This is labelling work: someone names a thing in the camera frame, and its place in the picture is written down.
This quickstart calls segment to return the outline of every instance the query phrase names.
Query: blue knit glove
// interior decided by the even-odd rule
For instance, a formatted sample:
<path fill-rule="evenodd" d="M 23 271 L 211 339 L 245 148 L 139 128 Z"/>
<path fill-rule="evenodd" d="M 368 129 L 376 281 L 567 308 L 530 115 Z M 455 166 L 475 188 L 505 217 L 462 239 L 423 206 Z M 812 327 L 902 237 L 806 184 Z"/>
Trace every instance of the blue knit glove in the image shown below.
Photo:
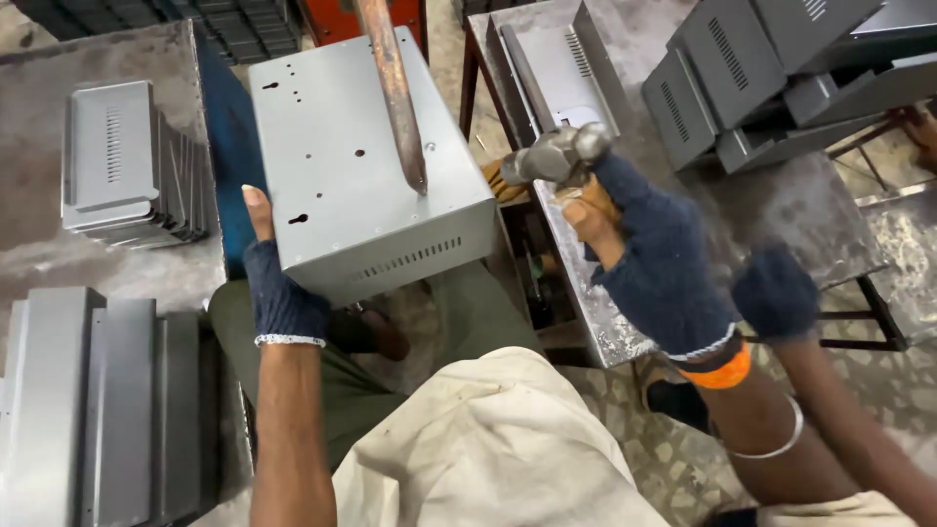
<path fill-rule="evenodd" d="M 247 212 L 260 241 L 247 247 L 244 266 L 254 309 L 254 343 L 308 343 L 325 346 L 330 308 L 321 296 L 309 293 L 283 274 L 274 236 L 270 202 L 263 192 L 244 188 Z"/>
<path fill-rule="evenodd" d="M 820 293 L 786 246 L 755 252 L 732 297 L 738 312 L 768 343 L 804 337 L 816 324 Z"/>
<path fill-rule="evenodd" d="M 609 262 L 602 258 L 609 250 L 607 220 L 604 227 L 592 229 L 585 223 L 594 220 L 591 212 L 590 218 L 577 221 L 570 206 L 564 208 L 608 269 L 600 267 L 593 283 L 602 285 L 621 314 L 672 360 L 720 350 L 735 332 L 734 316 L 708 278 L 706 245 L 693 203 L 652 187 L 629 161 L 613 154 L 592 169 L 622 211 L 619 228 L 626 239 L 622 247 L 620 233 L 613 231 L 623 254 Z"/>

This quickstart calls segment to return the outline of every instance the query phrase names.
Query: orange wristband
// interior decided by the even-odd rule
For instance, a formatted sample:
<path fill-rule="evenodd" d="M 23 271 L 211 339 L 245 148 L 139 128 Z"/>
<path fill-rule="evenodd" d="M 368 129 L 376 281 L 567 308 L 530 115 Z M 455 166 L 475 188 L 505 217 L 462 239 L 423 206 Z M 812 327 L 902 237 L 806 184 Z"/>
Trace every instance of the orange wristband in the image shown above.
<path fill-rule="evenodd" d="M 681 369 L 680 373 L 683 373 L 687 379 L 690 379 L 693 384 L 701 388 L 724 390 L 737 386 L 749 376 L 750 371 L 751 351 L 749 350 L 749 343 L 742 341 L 742 347 L 736 356 L 722 368 L 707 373 L 690 373 Z"/>

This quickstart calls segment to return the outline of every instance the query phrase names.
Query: green pants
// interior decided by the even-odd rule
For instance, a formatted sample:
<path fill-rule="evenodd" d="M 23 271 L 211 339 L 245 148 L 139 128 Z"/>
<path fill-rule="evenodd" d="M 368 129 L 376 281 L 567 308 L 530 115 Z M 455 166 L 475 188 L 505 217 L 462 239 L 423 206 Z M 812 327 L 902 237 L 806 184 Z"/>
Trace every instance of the green pants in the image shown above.
<path fill-rule="evenodd" d="M 467 263 L 427 279 L 442 331 L 435 368 L 475 359 L 505 346 L 540 350 L 537 336 L 481 262 Z M 254 346 L 253 314 L 246 280 L 221 286 L 208 312 L 221 348 L 247 397 L 257 407 L 260 350 Z M 322 351 L 322 406 L 329 465 L 334 471 L 362 436 L 407 396 L 396 394 L 331 344 Z"/>

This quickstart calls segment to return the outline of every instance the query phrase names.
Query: ventilation slot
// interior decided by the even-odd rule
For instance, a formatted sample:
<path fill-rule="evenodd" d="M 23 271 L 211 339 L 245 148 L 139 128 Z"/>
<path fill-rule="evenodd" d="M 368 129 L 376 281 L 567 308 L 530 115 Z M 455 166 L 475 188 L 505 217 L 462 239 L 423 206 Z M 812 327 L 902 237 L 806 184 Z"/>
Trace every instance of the ventilation slot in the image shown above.
<path fill-rule="evenodd" d="M 749 85 L 749 79 L 745 76 L 745 71 L 742 70 L 742 65 L 739 64 L 736 58 L 736 52 L 732 51 L 732 45 L 729 44 L 729 38 L 727 38 L 725 32 L 722 31 L 719 19 L 713 18 L 709 21 L 709 33 L 712 34 L 713 39 L 716 40 L 716 45 L 719 46 L 722 58 L 725 59 L 725 65 L 729 67 L 729 72 L 732 73 L 732 78 L 736 81 L 738 91 L 744 90 Z"/>
<path fill-rule="evenodd" d="M 566 36 L 566 45 L 570 47 L 573 60 L 576 61 L 576 67 L 579 69 L 579 75 L 586 78 L 591 77 L 592 67 L 588 64 L 582 44 L 579 43 L 579 36 L 575 33 L 568 34 Z"/>
<path fill-rule="evenodd" d="M 117 183 L 121 179 L 121 144 L 120 144 L 120 108 L 108 108 L 105 112 L 105 137 L 107 138 L 108 183 Z"/>
<path fill-rule="evenodd" d="M 393 258 L 386 262 L 378 263 L 377 265 L 374 265 L 373 267 L 367 267 L 366 269 L 362 269 L 361 271 L 358 271 L 357 273 L 353 273 L 349 277 L 348 281 L 356 282 L 356 281 L 361 281 L 365 279 L 372 279 L 373 277 L 381 273 L 386 273 L 387 271 L 393 271 L 394 269 L 398 267 L 404 267 L 410 264 L 416 264 L 420 260 L 423 260 L 425 258 L 431 258 L 433 256 L 436 256 L 437 254 L 441 254 L 449 249 L 453 249 L 457 247 L 462 247 L 462 236 L 453 238 L 451 240 L 445 240 L 445 241 L 439 242 L 436 245 L 432 245 L 427 248 L 422 248 L 420 250 L 417 250 L 416 252 L 405 254 L 404 256 L 401 256 L 399 258 Z"/>
<path fill-rule="evenodd" d="M 804 0 L 804 8 L 807 10 L 807 16 L 816 22 L 826 13 L 826 0 Z"/>
<path fill-rule="evenodd" d="M 667 83 L 661 84 L 661 91 L 663 92 L 663 98 L 667 101 L 667 108 L 670 108 L 670 114 L 674 116 L 674 124 L 677 125 L 677 130 L 680 131 L 680 139 L 683 142 L 690 140 L 690 131 L 687 130 L 686 123 L 683 122 L 683 116 L 680 115 L 680 107 L 677 106 L 677 101 L 674 99 L 674 94 L 670 91 L 670 85 Z"/>

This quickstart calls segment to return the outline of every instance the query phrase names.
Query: hammer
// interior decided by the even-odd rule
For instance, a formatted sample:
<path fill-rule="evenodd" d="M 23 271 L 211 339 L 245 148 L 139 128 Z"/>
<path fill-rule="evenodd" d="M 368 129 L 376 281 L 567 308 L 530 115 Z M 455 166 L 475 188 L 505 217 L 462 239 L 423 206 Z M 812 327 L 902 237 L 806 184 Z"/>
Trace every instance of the hammer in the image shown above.
<path fill-rule="evenodd" d="M 530 148 L 505 157 L 501 178 L 509 187 L 535 179 L 557 183 L 558 198 L 583 200 L 618 225 L 621 212 L 592 173 L 592 165 L 611 145 L 612 134 L 603 123 L 588 123 L 581 128 L 563 125 L 544 133 Z"/>

